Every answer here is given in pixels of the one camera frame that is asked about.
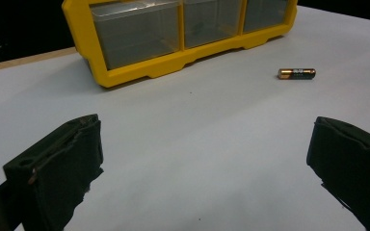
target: transparent bin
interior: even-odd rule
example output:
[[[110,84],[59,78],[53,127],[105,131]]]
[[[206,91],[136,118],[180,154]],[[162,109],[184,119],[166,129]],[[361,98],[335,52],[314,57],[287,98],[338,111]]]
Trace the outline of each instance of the transparent bin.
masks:
[[[91,5],[108,69],[179,50],[179,0],[143,0]]]
[[[185,47],[237,35],[242,0],[183,0]]]
[[[244,32],[283,23],[288,0],[248,0]]]

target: white tabletop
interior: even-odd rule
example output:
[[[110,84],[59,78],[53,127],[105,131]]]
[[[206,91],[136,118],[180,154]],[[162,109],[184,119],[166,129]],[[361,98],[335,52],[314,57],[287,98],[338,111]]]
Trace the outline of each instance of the white tabletop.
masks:
[[[282,81],[282,67],[314,80]],[[106,90],[78,55],[0,70],[2,165],[98,114],[104,173],[66,230],[363,231],[305,158],[317,116],[370,132],[370,20],[298,8],[283,38]]]

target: battery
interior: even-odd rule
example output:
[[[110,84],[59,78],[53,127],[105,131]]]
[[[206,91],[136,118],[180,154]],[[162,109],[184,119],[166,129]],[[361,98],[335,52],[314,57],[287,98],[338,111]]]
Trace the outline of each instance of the battery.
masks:
[[[288,79],[306,79],[310,80],[315,77],[315,69],[313,68],[282,68],[278,71],[278,78],[283,80]]]

